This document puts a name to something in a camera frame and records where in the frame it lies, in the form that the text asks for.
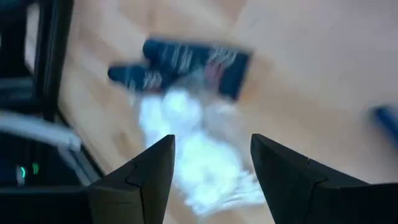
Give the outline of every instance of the green light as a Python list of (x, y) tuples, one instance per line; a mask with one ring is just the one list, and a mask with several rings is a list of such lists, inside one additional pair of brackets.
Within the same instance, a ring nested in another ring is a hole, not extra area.
[(39, 173), (39, 165), (37, 163), (32, 164), (33, 167), (33, 174), (38, 174)]
[(25, 179), (26, 170), (23, 167), (21, 167), (21, 170), (22, 170), (22, 178)]

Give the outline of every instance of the dark blue package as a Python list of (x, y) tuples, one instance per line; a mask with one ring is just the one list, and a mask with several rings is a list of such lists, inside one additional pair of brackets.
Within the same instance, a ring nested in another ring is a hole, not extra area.
[(108, 76), (132, 91), (163, 91), (177, 79), (157, 68), (139, 64), (112, 66)]
[(148, 39), (143, 47), (152, 64), (184, 77), (203, 70), (210, 85), (218, 86), (222, 95), (237, 100), (251, 54), (234, 47)]

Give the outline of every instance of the wooden surface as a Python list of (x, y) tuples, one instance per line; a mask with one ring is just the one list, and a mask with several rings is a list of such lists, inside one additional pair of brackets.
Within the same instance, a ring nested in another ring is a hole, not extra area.
[[(76, 1), (60, 107), (109, 173), (144, 149), (109, 64), (139, 61), (148, 34), (227, 41), (255, 51), (238, 102), (243, 154), (261, 133), (364, 181), (396, 182), (398, 150), (367, 109), (398, 101), (397, 11), (390, 0)], [(181, 204), (173, 189), (165, 223), (194, 222)], [(206, 222), (273, 223), (266, 206)]]

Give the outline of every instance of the crumpled plastic bag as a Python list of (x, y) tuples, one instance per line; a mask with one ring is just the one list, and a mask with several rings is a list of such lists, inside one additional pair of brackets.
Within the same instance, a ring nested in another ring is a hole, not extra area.
[(198, 77), (181, 80), (164, 95), (134, 95), (146, 147), (167, 134), (175, 135), (173, 184), (200, 217), (265, 203), (256, 175), (239, 155), (247, 149), (231, 144), (239, 139), (234, 130), (243, 127), (237, 109)]

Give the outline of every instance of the blue object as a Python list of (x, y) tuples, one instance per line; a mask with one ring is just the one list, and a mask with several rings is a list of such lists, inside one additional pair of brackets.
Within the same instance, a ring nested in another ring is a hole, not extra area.
[(251, 55), (234, 47), (148, 39), (142, 51), (151, 64), (184, 77), (203, 70), (206, 82), (237, 100)]
[(390, 106), (378, 106), (373, 110), (373, 114), (398, 147), (398, 119), (393, 109)]

